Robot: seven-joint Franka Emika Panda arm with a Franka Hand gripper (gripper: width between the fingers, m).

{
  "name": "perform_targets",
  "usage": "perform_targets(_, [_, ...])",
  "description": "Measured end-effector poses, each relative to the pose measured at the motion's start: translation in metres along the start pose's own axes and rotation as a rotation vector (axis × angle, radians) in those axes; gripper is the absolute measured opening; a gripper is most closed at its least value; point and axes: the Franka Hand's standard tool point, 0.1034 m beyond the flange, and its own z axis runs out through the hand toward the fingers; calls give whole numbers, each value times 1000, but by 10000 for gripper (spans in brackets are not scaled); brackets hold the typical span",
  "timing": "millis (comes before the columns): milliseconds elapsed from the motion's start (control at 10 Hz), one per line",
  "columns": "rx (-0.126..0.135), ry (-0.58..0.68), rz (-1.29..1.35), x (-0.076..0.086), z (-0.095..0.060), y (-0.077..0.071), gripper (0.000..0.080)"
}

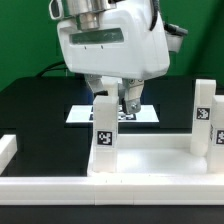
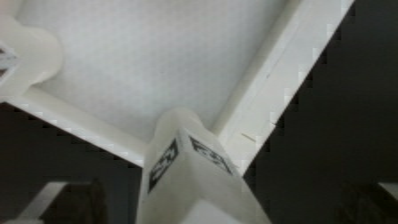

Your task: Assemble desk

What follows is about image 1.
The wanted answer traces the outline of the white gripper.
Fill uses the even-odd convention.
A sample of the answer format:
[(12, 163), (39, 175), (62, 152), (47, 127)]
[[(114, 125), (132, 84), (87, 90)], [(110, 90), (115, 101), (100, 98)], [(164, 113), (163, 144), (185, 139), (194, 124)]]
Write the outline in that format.
[(101, 76), (123, 78), (125, 114), (141, 110), (144, 81), (167, 73), (168, 43), (159, 0), (56, 0), (57, 34), (70, 71), (93, 94)]

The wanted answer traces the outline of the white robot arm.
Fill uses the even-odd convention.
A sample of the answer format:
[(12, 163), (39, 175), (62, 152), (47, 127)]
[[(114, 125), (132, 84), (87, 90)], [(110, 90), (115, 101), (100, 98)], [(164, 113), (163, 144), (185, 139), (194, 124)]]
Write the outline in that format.
[(141, 110), (144, 82), (164, 75), (170, 59), (157, 0), (51, 0), (64, 61), (96, 95), (105, 76), (122, 81), (127, 114)]

